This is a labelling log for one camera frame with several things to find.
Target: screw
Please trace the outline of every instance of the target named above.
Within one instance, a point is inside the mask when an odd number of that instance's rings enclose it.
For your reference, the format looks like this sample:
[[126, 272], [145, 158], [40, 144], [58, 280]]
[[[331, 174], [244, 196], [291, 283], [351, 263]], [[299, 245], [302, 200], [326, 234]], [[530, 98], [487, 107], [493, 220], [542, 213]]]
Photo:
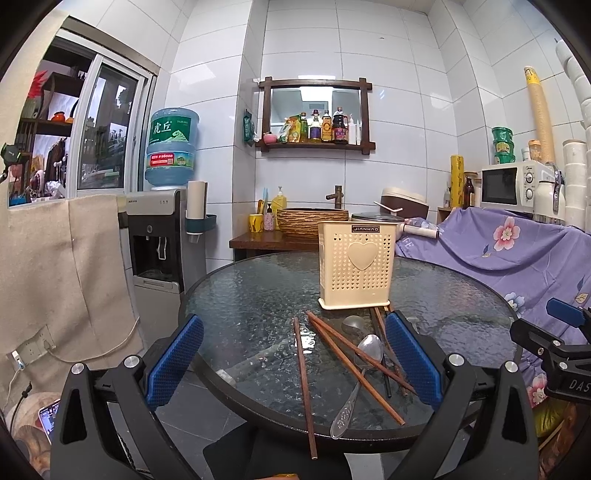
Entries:
[[83, 370], [84, 370], [84, 364], [74, 364], [74, 365], [72, 365], [72, 373], [74, 375], [78, 375], [79, 373], [82, 373]]
[[133, 368], [133, 367], [137, 366], [138, 363], [139, 363], [139, 357], [136, 355], [131, 355], [131, 356], [127, 357], [125, 359], [125, 362], [123, 362], [123, 364], [127, 368]]
[[449, 362], [454, 366], [454, 367], [460, 367], [464, 364], [464, 357], [462, 357], [461, 355], [459, 355], [458, 353], [452, 353], [449, 357]]
[[511, 372], [512, 374], [514, 374], [515, 372], [517, 372], [519, 370], [519, 367], [517, 366], [517, 364], [515, 362], [505, 362], [505, 368]]

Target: yellow tube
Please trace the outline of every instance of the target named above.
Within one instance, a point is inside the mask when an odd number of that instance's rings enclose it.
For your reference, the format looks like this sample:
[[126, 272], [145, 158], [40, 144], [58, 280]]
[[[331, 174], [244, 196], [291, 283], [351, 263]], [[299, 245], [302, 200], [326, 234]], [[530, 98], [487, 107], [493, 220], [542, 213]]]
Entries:
[[540, 84], [538, 74], [533, 67], [525, 67], [525, 79], [527, 89], [530, 93], [531, 110], [534, 115], [535, 128], [538, 132], [538, 140], [542, 144], [542, 163], [556, 163], [554, 155], [554, 135], [552, 134], [552, 121], [548, 102], [544, 94], [544, 89]]

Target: white microwave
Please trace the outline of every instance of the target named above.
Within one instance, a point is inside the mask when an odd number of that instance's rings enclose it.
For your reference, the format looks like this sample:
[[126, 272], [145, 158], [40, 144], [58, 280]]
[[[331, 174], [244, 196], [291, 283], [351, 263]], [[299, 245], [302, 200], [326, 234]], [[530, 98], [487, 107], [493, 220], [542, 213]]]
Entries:
[[534, 213], [538, 182], [554, 181], [554, 171], [535, 160], [501, 163], [482, 169], [482, 208]]

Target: phone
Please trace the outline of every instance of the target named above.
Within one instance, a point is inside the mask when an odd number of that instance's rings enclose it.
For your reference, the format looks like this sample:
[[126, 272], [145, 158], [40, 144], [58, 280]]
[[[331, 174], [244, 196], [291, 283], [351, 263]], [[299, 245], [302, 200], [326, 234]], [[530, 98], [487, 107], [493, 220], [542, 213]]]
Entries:
[[51, 405], [39, 410], [39, 421], [41, 422], [41, 427], [43, 428], [45, 435], [47, 435], [49, 443], [51, 443], [53, 437], [53, 427], [56, 422], [57, 408], [59, 406], [60, 400], [58, 399]]

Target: stainless steel spoon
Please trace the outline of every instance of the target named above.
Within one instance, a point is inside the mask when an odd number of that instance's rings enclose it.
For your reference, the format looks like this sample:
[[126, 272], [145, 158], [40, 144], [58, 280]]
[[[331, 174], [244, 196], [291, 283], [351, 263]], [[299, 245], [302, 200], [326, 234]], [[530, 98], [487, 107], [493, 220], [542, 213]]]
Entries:
[[[382, 357], [384, 356], [384, 346], [379, 338], [374, 334], [370, 334], [361, 340], [358, 347], [360, 350], [363, 350], [371, 358], [376, 359], [378, 362], [381, 361]], [[367, 369], [371, 367], [369, 364], [358, 362], [358, 357], [355, 357], [355, 363], [358, 364], [359, 367], [363, 368], [363, 370], [361, 370], [361, 375], [365, 375]], [[343, 408], [341, 408], [340, 412], [337, 413], [337, 416], [330, 426], [330, 436], [335, 440], [341, 438], [347, 428], [349, 428], [349, 422], [353, 416], [353, 409], [355, 408], [355, 401], [357, 400], [360, 387], [361, 384], [357, 382], [357, 385], [355, 385], [355, 388], [345, 402], [345, 405], [343, 405]]]

